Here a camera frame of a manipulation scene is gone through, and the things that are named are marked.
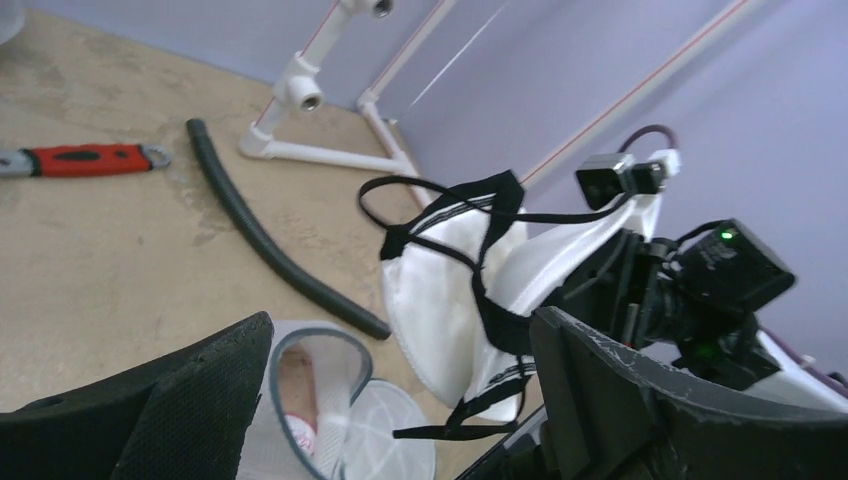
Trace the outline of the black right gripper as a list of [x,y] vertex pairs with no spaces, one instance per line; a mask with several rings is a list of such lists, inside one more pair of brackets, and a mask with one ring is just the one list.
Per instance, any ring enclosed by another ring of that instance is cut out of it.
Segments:
[[681,290],[661,274],[668,241],[620,229],[544,300],[625,345],[642,348],[689,338]]

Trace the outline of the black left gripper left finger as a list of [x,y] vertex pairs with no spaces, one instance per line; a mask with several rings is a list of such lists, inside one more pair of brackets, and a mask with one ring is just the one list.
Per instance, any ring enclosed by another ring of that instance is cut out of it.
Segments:
[[274,328],[257,312],[1,416],[4,479],[233,479]]

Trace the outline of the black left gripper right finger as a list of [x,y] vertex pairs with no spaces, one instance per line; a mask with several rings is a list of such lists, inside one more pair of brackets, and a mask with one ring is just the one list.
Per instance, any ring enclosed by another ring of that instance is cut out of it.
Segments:
[[564,479],[843,479],[847,417],[763,400],[626,347],[555,308],[530,341]]

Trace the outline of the white mesh laundry bag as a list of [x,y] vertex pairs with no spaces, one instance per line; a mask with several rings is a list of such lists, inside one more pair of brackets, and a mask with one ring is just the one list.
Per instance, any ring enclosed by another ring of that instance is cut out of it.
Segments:
[[398,440],[426,417],[374,377],[365,345],[329,321],[276,320],[240,479],[432,479],[431,440]]

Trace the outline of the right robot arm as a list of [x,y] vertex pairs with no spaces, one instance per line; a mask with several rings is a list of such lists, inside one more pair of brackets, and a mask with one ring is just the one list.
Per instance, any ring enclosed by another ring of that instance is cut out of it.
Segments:
[[757,313],[795,275],[736,219],[677,240],[618,230],[544,300],[634,350],[676,347],[673,367],[750,396],[844,413],[847,388],[803,364]]

